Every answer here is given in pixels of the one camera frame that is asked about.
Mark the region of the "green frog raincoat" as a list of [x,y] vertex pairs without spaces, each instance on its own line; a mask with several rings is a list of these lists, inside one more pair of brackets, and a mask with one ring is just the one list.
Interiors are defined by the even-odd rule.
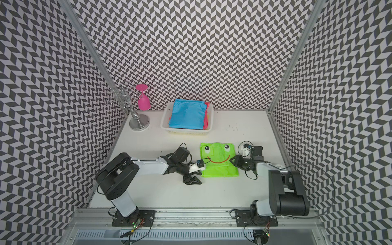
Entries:
[[236,156],[232,143],[201,143],[200,157],[204,161],[203,178],[238,177],[238,168],[230,159]]

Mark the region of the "blue raincoat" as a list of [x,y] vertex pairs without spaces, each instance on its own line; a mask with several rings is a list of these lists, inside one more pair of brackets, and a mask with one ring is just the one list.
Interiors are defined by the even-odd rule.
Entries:
[[207,105],[202,101],[176,99],[173,104],[169,127],[203,130]]

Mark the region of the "white plastic basket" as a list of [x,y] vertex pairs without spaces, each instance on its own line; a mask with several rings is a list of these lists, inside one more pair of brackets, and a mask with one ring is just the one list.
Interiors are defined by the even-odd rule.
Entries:
[[174,134],[189,134],[189,135],[207,135],[213,128],[214,125],[214,105],[210,104],[208,109],[209,116],[209,126],[207,130],[194,130],[194,129],[176,129],[169,127],[169,121],[173,113],[174,102],[169,102],[166,105],[162,119],[161,119],[161,129],[167,131],[168,133]]

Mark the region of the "pink bunny raincoat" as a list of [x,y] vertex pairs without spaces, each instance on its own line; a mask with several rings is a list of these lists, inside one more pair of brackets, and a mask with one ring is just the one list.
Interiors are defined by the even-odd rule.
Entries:
[[209,116],[208,116],[208,109],[210,107],[210,102],[205,102],[206,105],[206,110],[204,114],[204,120],[203,120],[203,130],[207,130],[209,126]]

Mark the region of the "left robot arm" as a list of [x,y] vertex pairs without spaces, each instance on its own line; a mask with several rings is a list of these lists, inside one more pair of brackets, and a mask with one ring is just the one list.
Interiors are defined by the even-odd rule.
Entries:
[[186,185],[202,184],[196,176],[206,169],[206,163],[204,160],[185,163],[189,156],[190,151],[184,147],[154,160],[133,160],[127,153],[120,153],[96,174],[99,194],[111,201],[122,217],[128,218],[138,210],[127,191],[136,176],[178,173]]

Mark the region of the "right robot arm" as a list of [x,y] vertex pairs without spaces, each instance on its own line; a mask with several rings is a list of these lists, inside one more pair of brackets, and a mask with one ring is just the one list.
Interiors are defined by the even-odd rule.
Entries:
[[310,204],[299,171],[279,168],[264,160],[263,147],[244,144],[239,154],[229,161],[245,173],[253,172],[255,178],[267,181],[268,196],[255,200],[250,206],[250,216],[308,216]]

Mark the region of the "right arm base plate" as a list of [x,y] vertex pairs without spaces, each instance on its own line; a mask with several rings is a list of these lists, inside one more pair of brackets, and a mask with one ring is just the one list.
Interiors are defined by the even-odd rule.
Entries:
[[235,209],[234,214],[230,214],[235,219],[238,227],[255,226],[255,227],[277,227],[278,221],[275,216],[261,216],[252,214],[248,210]]

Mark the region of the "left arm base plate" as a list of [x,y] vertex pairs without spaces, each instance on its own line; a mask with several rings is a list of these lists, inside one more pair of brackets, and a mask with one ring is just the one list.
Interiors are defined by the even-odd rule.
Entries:
[[155,220],[156,210],[135,210],[128,217],[121,215],[119,211],[114,213],[112,220],[112,227],[133,227],[136,225],[138,220],[142,221],[143,227],[151,227]]

